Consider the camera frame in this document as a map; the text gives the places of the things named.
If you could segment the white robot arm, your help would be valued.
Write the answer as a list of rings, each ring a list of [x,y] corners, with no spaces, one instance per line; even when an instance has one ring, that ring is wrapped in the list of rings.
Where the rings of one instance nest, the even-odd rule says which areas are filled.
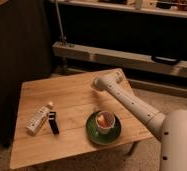
[[[96,77],[92,86],[107,91],[161,143],[160,171],[187,171],[187,110],[163,114],[122,88],[123,73],[114,70]]]

